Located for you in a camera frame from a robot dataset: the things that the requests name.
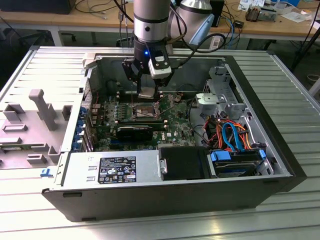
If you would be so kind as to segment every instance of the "aluminum profile table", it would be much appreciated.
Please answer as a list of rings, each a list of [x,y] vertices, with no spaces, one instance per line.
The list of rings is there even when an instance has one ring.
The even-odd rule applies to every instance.
[[[1,91],[0,110],[3,111],[6,102],[24,99],[28,93],[25,88],[32,86],[51,89],[53,93],[46,101],[51,101],[55,108],[72,104],[85,74],[82,66],[85,53],[103,54],[110,50],[122,51],[104,47],[30,50]],[[235,58],[307,174],[307,180],[290,192],[270,197],[256,209],[70,222],[41,195],[41,190],[53,179],[41,179],[40,168],[0,170],[0,238],[318,239],[320,106],[274,55],[265,51],[228,50],[211,54],[215,55]]]

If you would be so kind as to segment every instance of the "blue latch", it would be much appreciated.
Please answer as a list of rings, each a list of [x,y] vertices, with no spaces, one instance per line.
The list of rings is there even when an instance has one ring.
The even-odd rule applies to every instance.
[[[213,151],[211,154],[211,160],[214,161],[229,161],[231,160],[230,153],[228,151]]]
[[[81,127],[76,127],[75,128],[75,134],[80,134],[83,131],[83,129]]]
[[[80,136],[79,135],[74,135],[73,136],[73,141],[78,141],[80,140]]]
[[[260,149],[259,150],[259,154],[260,154],[260,156],[261,156],[261,158],[263,159],[263,160],[265,160],[266,159],[266,153],[265,153],[265,151],[263,151],[262,149]]]
[[[82,120],[76,121],[77,127],[82,127],[84,124],[85,124],[85,123],[84,123],[84,121],[82,121]]]
[[[44,168],[41,171],[40,177],[53,177],[52,170],[50,168]]]
[[[83,106],[80,107],[80,114],[81,115],[87,114],[87,112],[88,112],[87,109],[85,109]]]
[[[78,142],[73,142],[71,147],[73,150],[78,150],[80,148],[80,144]]]

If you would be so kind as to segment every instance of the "side panel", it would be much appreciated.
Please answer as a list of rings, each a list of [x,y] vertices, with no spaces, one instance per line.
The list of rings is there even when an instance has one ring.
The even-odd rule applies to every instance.
[[[254,114],[259,119],[262,127],[264,128],[267,136],[270,138],[274,148],[279,154],[285,167],[290,172],[290,174],[294,175],[294,178],[292,179],[290,185],[281,190],[281,192],[288,192],[300,183],[302,183],[304,180],[306,180],[307,175],[303,171],[295,155],[293,154],[288,144],[284,140],[283,136],[281,135],[276,125],[272,121],[265,107],[259,100],[257,94],[248,82],[246,76],[240,69],[236,60],[232,56],[228,56],[226,59],[231,69],[231,72],[236,76],[236,80],[241,87],[241,91],[243,91],[243,95],[248,99],[249,103],[251,104]]]
[[[167,186],[48,191],[42,195],[72,222],[255,208],[292,177]]]

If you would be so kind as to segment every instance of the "blue cable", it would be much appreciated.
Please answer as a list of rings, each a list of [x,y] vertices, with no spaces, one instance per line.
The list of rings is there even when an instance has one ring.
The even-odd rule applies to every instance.
[[[223,127],[222,127],[222,137],[223,137],[224,142],[231,148],[231,150],[232,150],[233,152],[236,151],[235,148],[234,148],[234,146],[232,146],[232,144],[231,144],[231,143],[228,141],[228,139],[227,139],[226,130],[227,130],[227,127],[228,127],[228,126],[231,126],[231,128],[232,128],[232,131],[233,131],[233,134],[234,134],[234,140],[235,140],[236,148],[239,149],[240,152],[244,152],[245,149],[244,149],[244,147],[242,146],[241,141],[239,140],[237,129],[236,129],[235,125],[233,125],[233,124],[230,123],[230,122],[225,123],[225,124],[223,125]]]
[[[228,48],[227,48],[227,49],[229,49],[232,46],[232,41],[234,39],[234,34],[235,34],[235,28],[234,28],[234,25],[232,24],[230,18],[227,18],[227,17],[222,17],[222,18],[226,19],[230,23],[230,26],[231,26],[232,34],[231,34],[231,39],[230,39],[230,42],[229,42],[229,45],[228,45]]]

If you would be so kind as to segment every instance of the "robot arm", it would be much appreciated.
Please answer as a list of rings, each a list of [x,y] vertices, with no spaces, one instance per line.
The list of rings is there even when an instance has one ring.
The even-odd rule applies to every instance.
[[[166,45],[184,38],[190,44],[198,44],[209,32],[213,21],[209,0],[183,0],[176,9],[186,28],[177,16],[170,11],[171,0],[134,0],[134,58],[122,63],[127,78],[137,84],[141,97],[152,98],[158,87],[167,86],[179,62],[170,62]],[[138,70],[135,73],[132,64]],[[151,75],[155,88],[146,92],[141,86],[141,76]]]

